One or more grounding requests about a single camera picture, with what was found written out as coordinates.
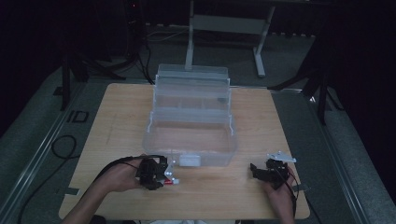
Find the clear plastic box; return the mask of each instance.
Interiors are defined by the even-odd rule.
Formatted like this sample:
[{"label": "clear plastic box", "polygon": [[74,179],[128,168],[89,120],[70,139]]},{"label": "clear plastic box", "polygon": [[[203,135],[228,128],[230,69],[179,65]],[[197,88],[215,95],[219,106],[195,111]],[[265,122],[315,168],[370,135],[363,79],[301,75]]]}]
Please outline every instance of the clear plastic box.
[{"label": "clear plastic box", "polygon": [[227,166],[237,150],[227,68],[160,64],[143,148],[180,166]]}]

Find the wooden table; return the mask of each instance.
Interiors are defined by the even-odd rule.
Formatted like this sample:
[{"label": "wooden table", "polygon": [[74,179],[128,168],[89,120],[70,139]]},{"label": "wooden table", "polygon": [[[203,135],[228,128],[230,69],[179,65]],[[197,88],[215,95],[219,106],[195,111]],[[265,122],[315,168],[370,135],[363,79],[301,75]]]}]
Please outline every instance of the wooden table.
[{"label": "wooden table", "polygon": [[[111,161],[144,153],[142,139],[152,108],[152,86],[110,84],[99,107],[59,215],[65,217],[97,174]],[[267,153],[290,154],[271,93],[265,89],[233,88],[232,113],[238,150],[227,167],[175,167],[179,185],[157,190],[110,193],[97,215],[107,219],[204,220],[275,218],[260,181],[249,170],[264,169]],[[303,192],[296,218],[309,216]]]}]

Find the gray floor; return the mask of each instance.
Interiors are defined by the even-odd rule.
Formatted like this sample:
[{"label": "gray floor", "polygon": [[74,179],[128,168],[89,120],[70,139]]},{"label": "gray floor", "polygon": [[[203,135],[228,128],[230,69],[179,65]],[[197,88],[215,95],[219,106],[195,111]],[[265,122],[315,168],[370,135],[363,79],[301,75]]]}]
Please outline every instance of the gray floor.
[{"label": "gray floor", "polygon": [[[185,31],[184,28],[163,30]],[[156,34],[149,37],[149,71],[152,77],[160,63],[183,64],[185,61],[185,33],[166,38],[170,35]],[[256,37],[243,36],[241,39],[240,35],[230,35],[228,40],[232,41],[225,42],[214,41],[210,36],[213,34],[200,33],[195,38],[193,64],[227,67],[232,85],[253,87],[268,87],[293,77],[314,40],[303,36],[268,36],[262,54],[267,76],[257,77],[251,49],[257,42]],[[141,54],[143,61],[146,61],[148,51],[142,49]],[[118,73],[127,77],[125,82],[145,82],[137,66]],[[10,198],[11,201],[16,200],[15,206],[2,207],[1,215],[7,214],[8,218],[5,223],[17,223],[21,204],[63,162],[50,152],[50,143],[56,137],[72,134],[77,139],[75,155],[83,149],[106,86],[111,82],[114,80],[92,75],[86,84],[72,83],[76,100],[68,110],[61,112],[61,98],[52,95],[54,89],[61,85],[61,72],[52,74],[2,137],[1,204],[6,204],[8,196],[16,195]],[[290,150],[298,160],[296,166],[302,184],[310,188],[305,193],[306,197],[312,203],[318,217],[322,223],[394,223],[395,206],[381,184],[347,114],[328,104],[327,126],[320,125],[315,114],[316,104],[298,92],[304,86],[304,82],[305,80],[290,86],[291,90],[274,92],[273,97]],[[65,118],[72,110],[89,112],[87,122],[67,122]],[[55,147],[59,153],[65,155],[70,152],[73,144],[70,139],[65,138]],[[45,159],[36,174],[29,174],[30,177],[34,177],[30,183],[32,178],[23,178],[26,176],[24,169],[40,148]],[[57,213],[76,164],[77,160],[68,161],[35,194],[24,210],[22,223],[60,222]],[[18,193],[12,190],[19,179],[27,182],[24,184],[26,188],[22,188]],[[8,208],[13,209],[7,213],[5,211]],[[277,223],[276,220],[256,222]],[[298,220],[297,223],[319,222],[311,212],[309,218]]]}]

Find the human hand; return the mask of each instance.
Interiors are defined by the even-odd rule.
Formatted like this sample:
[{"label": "human hand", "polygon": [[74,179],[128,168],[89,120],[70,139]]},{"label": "human hand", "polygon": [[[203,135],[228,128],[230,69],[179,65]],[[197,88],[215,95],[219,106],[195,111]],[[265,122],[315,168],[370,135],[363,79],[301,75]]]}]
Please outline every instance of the human hand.
[{"label": "human hand", "polygon": [[[287,184],[291,187],[293,183],[294,172],[288,167],[290,175]],[[262,182],[262,188],[267,193],[268,198],[274,212],[279,217],[282,224],[294,223],[293,204],[291,201],[291,192],[286,184],[283,184],[278,189],[273,189],[271,183]]]},{"label": "human hand", "polygon": [[141,188],[135,177],[141,161],[130,160],[110,167],[92,183],[92,188],[99,188],[105,194]]}]

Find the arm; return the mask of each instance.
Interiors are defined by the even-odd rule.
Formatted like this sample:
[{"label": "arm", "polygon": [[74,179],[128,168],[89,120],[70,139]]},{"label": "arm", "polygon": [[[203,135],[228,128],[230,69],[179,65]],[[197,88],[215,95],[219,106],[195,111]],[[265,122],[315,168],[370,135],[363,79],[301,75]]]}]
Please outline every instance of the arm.
[{"label": "arm", "polygon": [[[293,183],[293,177],[290,175],[287,180],[289,186]],[[270,183],[262,182],[262,188],[267,193],[274,212],[280,219],[281,224],[294,224],[293,205],[291,202],[291,192],[284,184],[279,189],[274,190]]]},{"label": "arm", "polygon": [[140,188],[139,181],[135,178],[136,169],[134,168],[139,167],[140,162],[141,160],[132,160],[127,162],[132,166],[121,163],[108,169],[90,185],[85,195],[67,214],[62,223],[89,223],[109,192]]}]

